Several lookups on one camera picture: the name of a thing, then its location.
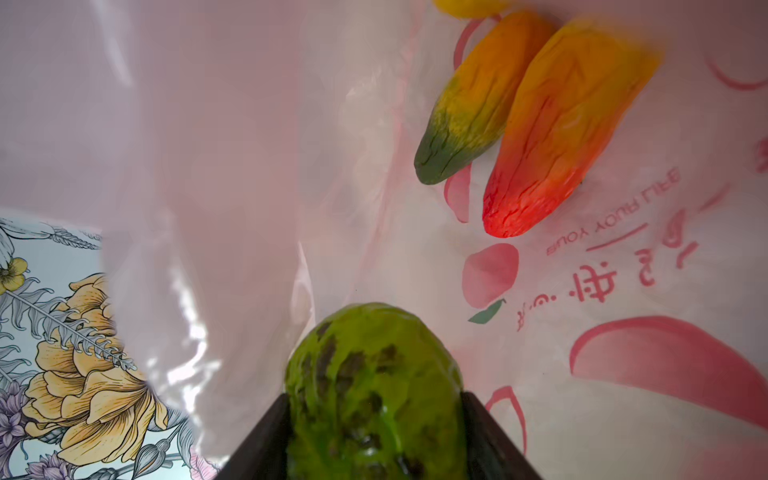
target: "red petal print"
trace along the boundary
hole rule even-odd
[[[502,20],[501,15],[493,15],[491,17],[493,20],[496,21],[496,23],[499,23]],[[483,18],[481,19],[475,19],[471,20],[466,27],[464,27],[464,31],[462,31],[462,34],[458,37],[458,41],[456,42],[456,48],[453,50],[453,69],[457,69],[459,65],[462,64],[464,61],[464,50],[467,48],[467,42],[472,37],[472,34],[475,33],[475,30],[478,29],[480,24],[483,22]]]
[[[685,221],[685,209],[678,211],[667,223],[667,231],[661,243],[669,248],[678,248],[683,244],[683,222]]]
[[[681,480],[764,480],[768,443],[721,445],[700,452],[684,469]]]
[[[473,253],[464,262],[462,291],[467,303],[485,308],[512,288],[518,277],[520,254],[509,243],[497,243]]]
[[[768,137],[765,137],[757,144],[757,173],[764,174],[768,172]]]
[[[571,349],[571,374],[662,393],[768,429],[768,382],[702,329],[668,316],[596,326]]]
[[[768,78],[760,81],[755,81],[755,82],[733,80],[731,77],[724,74],[723,71],[720,70],[720,67],[715,65],[715,62],[712,61],[711,58],[707,58],[706,62],[707,62],[707,67],[709,67],[710,71],[715,76],[715,78],[720,82],[722,82],[728,88],[731,88],[736,91],[755,91],[755,90],[760,90],[762,87],[768,87]]]
[[[443,196],[451,207],[456,220],[469,222],[469,182],[472,180],[472,164],[461,169],[453,177],[445,181]]]
[[[525,429],[525,415],[523,415],[523,409],[518,402],[518,397],[515,396],[515,392],[511,386],[502,386],[500,389],[493,392],[491,399],[485,404],[485,409],[489,412],[491,407],[499,403],[504,399],[509,399],[512,404],[512,408],[515,409],[515,413],[518,414],[518,420],[520,420],[520,427],[523,430],[523,455],[528,452],[528,431]]]

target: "mango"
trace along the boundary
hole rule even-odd
[[[485,18],[503,12],[509,0],[435,0],[441,12],[456,18]]]
[[[525,69],[554,30],[534,12],[516,12],[467,55],[432,109],[416,151],[423,184],[452,176],[501,137]]]
[[[605,149],[662,54],[580,19],[528,66],[485,188],[483,224],[522,235],[558,208]]]

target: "purple flower illustration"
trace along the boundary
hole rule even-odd
[[[27,464],[27,475],[34,480],[72,480],[76,466],[56,455],[40,455],[40,462]]]
[[[27,402],[27,387],[11,382],[8,390],[0,390],[0,478],[11,476],[8,461],[16,446],[30,438],[24,431],[27,417],[22,414],[22,407]]]

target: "yellow fruit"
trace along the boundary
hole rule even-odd
[[[485,18],[503,12],[509,0],[435,0],[435,6],[456,18]]]
[[[483,223],[516,237],[560,206],[605,149],[662,54],[578,20],[528,66],[485,188]]]

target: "dark spot on avocado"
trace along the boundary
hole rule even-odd
[[[368,465],[367,473],[366,478],[370,480],[386,480],[389,477],[386,473],[386,468],[380,463]]]
[[[429,447],[433,449],[437,449],[439,447],[439,436],[440,435],[438,429],[435,425],[424,425],[422,427],[422,440],[426,445],[429,445]]]
[[[370,396],[368,397],[368,401],[371,402],[371,410],[373,413],[381,412],[382,405],[384,404],[381,395],[376,392],[371,392]]]
[[[305,382],[309,382],[312,378],[312,356],[307,355],[301,362],[301,376]]]
[[[317,327],[317,330],[315,331],[315,334],[317,334],[317,339],[323,338],[323,335],[325,335],[326,331],[328,331],[328,328],[331,327],[331,322],[325,322],[323,325]]]
[[[376,361],[376,373],[393,373],[398,363],[398,351],[394,344],[381,349]]]
[[[296,391],[296,397],[299,399],[299,407],[304,413],[308,413],[310,408],[306,405],[306,392],[304,389],[298,389]]]
[[[317,379],[317,395],[321,399],[326,399],[328,396],[328,389],[331,387],[331,381],[326,376],[321,376]]]
[[[333,360],[333,355],[336,353],[336,337],[331,335],[328,340],[320,348],[320,354],[317,357],[317,364],[315,365],[315,383],[317,384],[317,392],[321,399],[325,399],[328,395],[328,388],[331,381],[326,376],[328,372],[328,366]]]
[[[376,433],[372,433],[371,435],[366,435],[360,441],[360,446],[363,447],[364,449],[381,450],[382,441],[381,441],[381,438]]]
[[[346,356],[339,372],[336,374],[336,394],[344,396],[355,383],[355,376],[366,366],[366,355],[363,352],[351,352]]]
[[[366,430],[363,427],[356,429],[349,429],[348,426],[343,426],[341,429],[341,436],[348,441],[352,441],[355,447],[359,446],[362,440],[366,437]]]
[[[410,478],[424,478],[426,473],[424,464],[421,463],[418,459],[408,458],[404,455],[400,455],[397,458],[397,463],[400,465],[402,472],[408,475]]]
[[[379,361],[391,362],[395,357],[397,357],[397,347],[394,343],[390,343],[388,346],[382,348],[382,351],[379,354]]]
[[[346,429],[350,432],[352,438],[357,438],[356,431],[366,425],[368,418],[357,410],[349,417],[349,420],[346,422]]]

